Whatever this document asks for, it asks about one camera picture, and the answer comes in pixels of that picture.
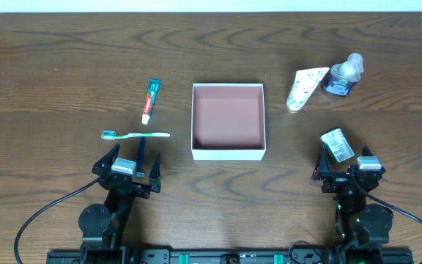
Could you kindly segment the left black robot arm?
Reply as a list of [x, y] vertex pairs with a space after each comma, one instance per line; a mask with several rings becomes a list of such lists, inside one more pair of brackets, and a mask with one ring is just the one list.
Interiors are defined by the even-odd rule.
[[160, 155], [149, 173], [148, 183], [135, 181], [137, 163], [119, 158], [119, 144], [97, 161], [92, 172], [99, 185], [108, 191], [105, 202], [87, 206], [80, 214], [78, 225], [83, 233], [80, 248], [81, 264], [138, 263], [137, 249], [122, 245], [122, 236], [130, 218], [133, 201], [159, 193]]

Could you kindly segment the small green white box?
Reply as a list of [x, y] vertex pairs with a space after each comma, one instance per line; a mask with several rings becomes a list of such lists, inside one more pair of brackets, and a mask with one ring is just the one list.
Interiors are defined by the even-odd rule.
[[322, 134], [320, 139], [337, 164], [355, 156], [353, 149], [340, 128]]

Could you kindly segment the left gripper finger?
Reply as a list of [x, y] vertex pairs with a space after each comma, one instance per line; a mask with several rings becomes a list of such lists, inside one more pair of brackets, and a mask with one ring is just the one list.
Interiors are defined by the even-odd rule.
[[120, 145], [116, 143], [107, 154], [94, 164], [92, 172], [97, 176], [102, 176], [105, 172], [110, 171], [118, 156], [119, 149]]
[[160, 193], [161, 190], [160, 153], [157, 154], [149, 173], [149, 190], [154, 193]]

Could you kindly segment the Colgate toothpaste tube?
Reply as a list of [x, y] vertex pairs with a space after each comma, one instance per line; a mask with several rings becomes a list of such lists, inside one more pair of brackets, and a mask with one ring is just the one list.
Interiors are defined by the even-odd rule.
[[153, 106], [155, 104], [155, 99], [157, 97], [157, 94], [160, 90], [160, 85], [162, 81], [159, 79], [151, 78], [149, 80], [149, 87], [148, 87], [148, 93], [147, 93], [147, 99], [144, 105], [143, 113], [141, 115], [141, 123], [143, 125], [147, 125], [150, 117], [152, 115]]

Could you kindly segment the clear blue soap dispenser bottle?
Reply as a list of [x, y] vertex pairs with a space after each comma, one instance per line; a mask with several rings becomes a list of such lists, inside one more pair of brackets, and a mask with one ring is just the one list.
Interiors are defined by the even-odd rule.
[[327, 94], [346, 97], [361, 80], [363, 72], [363, 57], [358, 53], [350, 54], [345, 62], [331, 67], [322, 82], [322, 90]]

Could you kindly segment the white box pink interior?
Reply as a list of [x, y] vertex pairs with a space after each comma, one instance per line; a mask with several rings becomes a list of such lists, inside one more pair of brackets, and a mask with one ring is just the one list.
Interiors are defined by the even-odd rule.
[[262, 84], [194, 84], [191, 152], [195, 161], [260, 161], [266, 152]]

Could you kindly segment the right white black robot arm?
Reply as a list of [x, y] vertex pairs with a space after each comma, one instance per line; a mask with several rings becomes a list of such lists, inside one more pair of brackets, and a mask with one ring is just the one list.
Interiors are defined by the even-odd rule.
[[343, 241], [323, 253], [323, 263], [386, 263], [382, 245], [389, 242], [393, 212], [366, 201], [370, 191], [379, 185], [384, 167], [365, 146], [357, 163], [345, 172], [330, 168], [327, 148], [322, 146], [312, 180], [322, 181], [322, 192], [335, 194], [336, 232]]

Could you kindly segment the dark blue razor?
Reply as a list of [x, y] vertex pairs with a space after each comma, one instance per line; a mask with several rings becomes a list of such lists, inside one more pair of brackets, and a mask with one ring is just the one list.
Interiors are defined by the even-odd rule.
[[144, 177], [144, 171], [142, 170], [142, 164], [144, 160], [144, 148], [145, 148], [146, 138], [141, 137], [140, 144], [138, 148], [138, 157], [137, 157], [137, 169], [136, 169], [136, 177], [143, 178]]

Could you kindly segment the white Pantene tube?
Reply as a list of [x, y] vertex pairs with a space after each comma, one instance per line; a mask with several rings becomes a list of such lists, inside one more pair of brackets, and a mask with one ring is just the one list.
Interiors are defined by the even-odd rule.
[[286, 99], [286, 106], [292, 112], [300, 111], [329, 71], [329, 67], [298, 70]]

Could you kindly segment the green white toothbrush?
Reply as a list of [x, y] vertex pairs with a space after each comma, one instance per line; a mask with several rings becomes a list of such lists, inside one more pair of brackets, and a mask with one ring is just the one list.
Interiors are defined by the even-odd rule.
[[101, 138], [105, 140], [129, 139], [138, 137], [170, 137], [170, 133], [152, 132], [152, 133], [128, 133], [125, 135], [117, 135], [116, 131], [105, 130], [101, 133]]

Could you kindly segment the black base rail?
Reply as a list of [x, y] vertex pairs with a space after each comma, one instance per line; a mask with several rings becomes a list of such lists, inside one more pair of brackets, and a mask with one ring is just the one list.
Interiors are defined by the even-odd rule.
[[246, 264], [246, 263], [393, 263], [411, 264], [412, 252], [402, 249], [348, 249], [342, 260], [333, 249], [296, 246], [288, 250], [202, 251], [121, 247], [114, 250], [62, 251], [47, 253], [47, 263], [127, 263], [127, 264]]

